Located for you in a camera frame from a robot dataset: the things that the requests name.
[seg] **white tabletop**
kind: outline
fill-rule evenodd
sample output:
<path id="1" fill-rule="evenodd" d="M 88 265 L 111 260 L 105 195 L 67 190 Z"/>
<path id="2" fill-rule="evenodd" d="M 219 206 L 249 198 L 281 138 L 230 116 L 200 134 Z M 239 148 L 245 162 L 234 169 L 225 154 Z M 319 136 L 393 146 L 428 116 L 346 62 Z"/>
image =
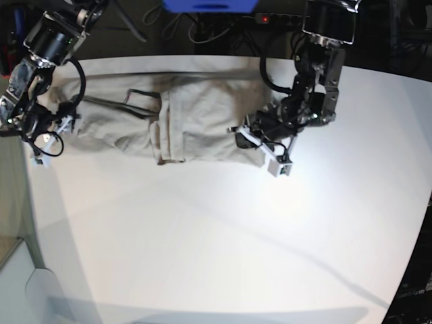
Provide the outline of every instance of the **white tabletop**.
<path id="1" fill-rule="evenodd" d="M 88 75 L 250 67 L 241 57 L 84 61 Z M 271 60 L 291 86 L 291 61 Z M 73 68 L 57 76 L 75 76 Z M 28 164 L 40 247 L 80 323 L 380 324 L 432 190 L 432 84 L 345 67 L 337 120 L 288 178 L 117 152 Z"/>

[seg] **blue box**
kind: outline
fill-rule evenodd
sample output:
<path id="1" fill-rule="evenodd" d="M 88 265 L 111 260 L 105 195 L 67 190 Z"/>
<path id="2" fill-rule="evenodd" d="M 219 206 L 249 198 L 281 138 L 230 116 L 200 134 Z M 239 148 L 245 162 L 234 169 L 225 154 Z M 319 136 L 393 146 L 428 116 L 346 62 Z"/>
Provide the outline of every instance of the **blue box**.
<path id="1" fill-rule="evenodd" d="M 251 12 L 258 0 L 165 0 L 172 12 Z"/>

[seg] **fabric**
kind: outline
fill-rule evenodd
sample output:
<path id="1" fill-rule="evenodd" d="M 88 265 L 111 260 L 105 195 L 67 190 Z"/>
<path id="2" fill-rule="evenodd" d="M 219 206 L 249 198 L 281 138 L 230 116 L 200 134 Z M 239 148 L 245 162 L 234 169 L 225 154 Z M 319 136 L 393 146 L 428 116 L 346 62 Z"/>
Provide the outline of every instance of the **fabric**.
<path id="1" fill-rule="evenodd" d="M 78 93 L 79 81 L 52 89 L 60 103 Z M 192 74 L 128 74 L 97 76 L 87 81 L 86 95 L 121 102 L 128 90 L 159 92 L 161 98 L 132 93 L 127 104 L 158 112 L 139 119 L 94 103 L 81 102 L 80 119 L 66 145 L 82 153 L 117 149 L 127 155 L 167 162 L 235 161 L 262 166 L 260 150 L 241 150 L 227 129 L 271 101 L 258 72 L 230 71 Z"/>

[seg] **white table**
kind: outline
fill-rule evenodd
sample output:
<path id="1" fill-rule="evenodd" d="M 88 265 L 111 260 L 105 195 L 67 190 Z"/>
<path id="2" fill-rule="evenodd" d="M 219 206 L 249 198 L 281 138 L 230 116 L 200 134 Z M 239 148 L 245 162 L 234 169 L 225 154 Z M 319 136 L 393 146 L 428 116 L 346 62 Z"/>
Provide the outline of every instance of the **white table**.
<path id="1" fill-rule="evenodd" d="M 83 62 L 88 75 L 257 65 Z M 292 85 L 291 61 L 271 60 L 269 71 Z M 42 254 L 76 320 L 380 324 L 432 190 L 432 84 L 345 67 L 340 92 L 337 121 L 300 135 L 288 178 L 116 152 L 28 164 Z"/>

